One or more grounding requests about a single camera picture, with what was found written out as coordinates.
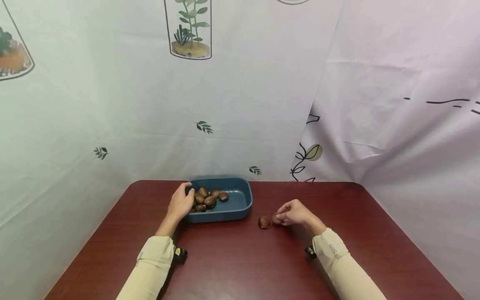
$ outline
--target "blue plastic tray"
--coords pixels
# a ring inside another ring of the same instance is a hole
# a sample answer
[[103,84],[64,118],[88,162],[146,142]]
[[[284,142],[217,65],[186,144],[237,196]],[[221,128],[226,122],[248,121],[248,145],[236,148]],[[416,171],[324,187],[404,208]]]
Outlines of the blue plastic tray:
[[205,178],[190,181],[191,188],[198,191],[205,187],[208,192],[213,189],[228,193],[228,201],[221,202],[216,200],[216,206],[213,212],[190,213],[187,219],[190,223],[205,223],[240,220],[245,218],[252,206],[252,190],[248,181],[238,177],[230,178]]

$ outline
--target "white fabric curtain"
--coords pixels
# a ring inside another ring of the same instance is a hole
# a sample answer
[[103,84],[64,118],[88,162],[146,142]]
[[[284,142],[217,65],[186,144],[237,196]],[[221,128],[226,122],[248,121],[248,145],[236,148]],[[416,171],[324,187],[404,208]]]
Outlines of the white fabric curtain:
[[0,299],[42,299],[129,184],[205,175],[361,183],[478,298],[479,12],[1,0]]
[[341,6],[1,0],[0,299],[42,299],[137,180],[286,180]]
[[[475,0],[345,1],[290,171],[291,180],[365,186],[472,300],[480,295],[479,14]],[[317,144],[323,154],[312,159],[305,150]]]

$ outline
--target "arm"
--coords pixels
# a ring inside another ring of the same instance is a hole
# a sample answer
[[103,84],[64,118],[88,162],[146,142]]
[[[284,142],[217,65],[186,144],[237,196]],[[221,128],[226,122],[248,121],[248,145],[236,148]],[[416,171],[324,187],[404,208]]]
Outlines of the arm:
[[167,279],[173,260],[173,233],[180,220],[187,215],[193,205],[194,190],[185,195],[185,188],[191,183],[183,183],[173,194],[168,212],[155,236],[149,238],[137,257],[125,285],[117,300],[156,300]]
[[283,205],[274,215],[282,225],[303,224],[315,237],[313,248],[342,300],[385,300],[373,280],[348,252],[342,239],[299,200]]

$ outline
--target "red-brown table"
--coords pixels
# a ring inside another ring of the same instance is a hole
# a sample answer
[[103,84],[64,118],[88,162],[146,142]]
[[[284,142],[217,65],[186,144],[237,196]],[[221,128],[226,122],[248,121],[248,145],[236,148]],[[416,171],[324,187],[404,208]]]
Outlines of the red-brown table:
[[[180,181],[132,184],[56,283],[47,300],[115,299],[145,241],[155,233]],[[185,225],[188,250],[159,299],[337,299],[299,227],[258,227],[298,198],[337,232],[389,300],[462,299],[368,192],[347,182],[251,182],[244,220]]]

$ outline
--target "long sleeve shirt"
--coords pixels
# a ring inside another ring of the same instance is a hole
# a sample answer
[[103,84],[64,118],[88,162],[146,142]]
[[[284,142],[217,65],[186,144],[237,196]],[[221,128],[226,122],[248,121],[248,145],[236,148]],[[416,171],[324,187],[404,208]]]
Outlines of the long sleeve shirt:
[[[386,300],[330,228],[313,238],[313,248],[342,300]],[[173,252],[169,237],[149,238],[117,300],[156,300],[167,278]]]

